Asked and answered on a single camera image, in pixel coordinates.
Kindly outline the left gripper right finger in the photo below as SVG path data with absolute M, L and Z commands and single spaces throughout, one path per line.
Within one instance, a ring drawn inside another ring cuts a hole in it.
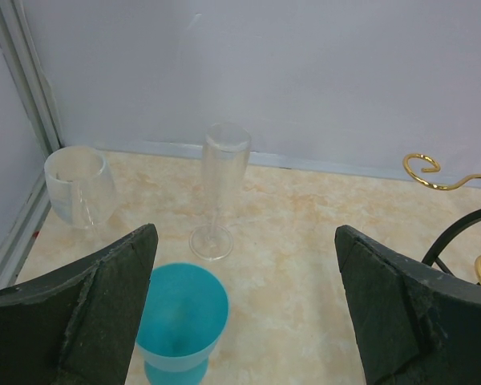
M 335 232 L 366 383 L 481 384 L 481 286 Z

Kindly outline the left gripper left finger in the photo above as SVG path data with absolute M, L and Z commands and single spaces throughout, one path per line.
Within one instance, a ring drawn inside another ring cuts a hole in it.
M 0 384 L 123 384 L 157 244 L 146 224 L 0 290 Z

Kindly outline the clear wine glass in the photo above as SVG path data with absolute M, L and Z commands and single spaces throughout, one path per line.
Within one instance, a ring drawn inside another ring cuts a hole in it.
M 101 228 L 118 205 L 110 165 L 103 152 L 84 145 L 60 148 L 44 164 L 51 206 L 70 227 L 82 230 L 95 244 Z
M 220 217 L 241 189 L 251 143 L 249 133 L 234 123 L 214 124 L 206 131 L 201 178 L 210 218 L 189 238 L 191 251 L 205 261 L 220 260 L 232 252 L 232 234 L 220 223 Z

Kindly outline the blue wine glass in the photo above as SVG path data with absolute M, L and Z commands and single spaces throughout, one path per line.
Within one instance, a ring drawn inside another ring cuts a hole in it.
M 150 384 L 199 384 L 228 323 L 220 280 L 201 266 L 155 268 L 136 337 Z

